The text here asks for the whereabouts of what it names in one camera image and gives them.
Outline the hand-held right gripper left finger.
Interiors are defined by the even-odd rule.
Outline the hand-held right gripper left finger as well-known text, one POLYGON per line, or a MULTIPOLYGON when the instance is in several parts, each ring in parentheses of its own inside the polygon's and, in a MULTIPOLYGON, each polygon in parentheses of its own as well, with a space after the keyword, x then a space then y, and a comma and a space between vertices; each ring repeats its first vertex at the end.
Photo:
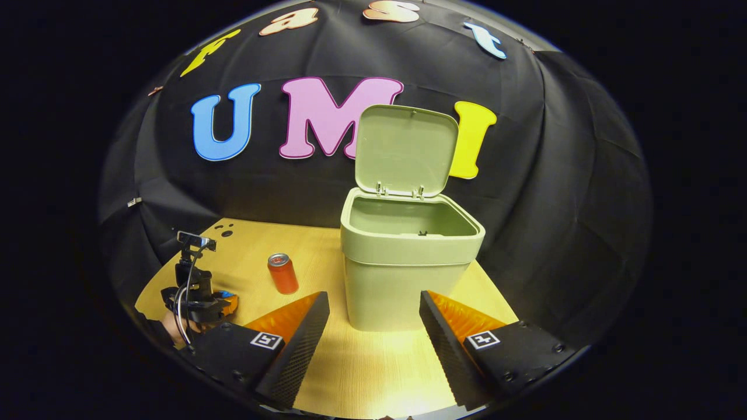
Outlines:
POLYGON ((222 323, 178 354, 235 398, 291 410, 329 313, 328 293, 312 293, 243 326, 222 323))

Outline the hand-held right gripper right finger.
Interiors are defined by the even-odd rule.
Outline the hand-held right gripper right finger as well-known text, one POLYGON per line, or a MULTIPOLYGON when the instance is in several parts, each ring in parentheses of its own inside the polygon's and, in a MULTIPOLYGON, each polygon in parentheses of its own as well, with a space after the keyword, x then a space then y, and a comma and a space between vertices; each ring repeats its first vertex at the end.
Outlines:
POLYGON ((514 404, 578 357, 536 324, 505 323, 432 290, 421 292, 419 316, 456 403, 468 410, 514 404))

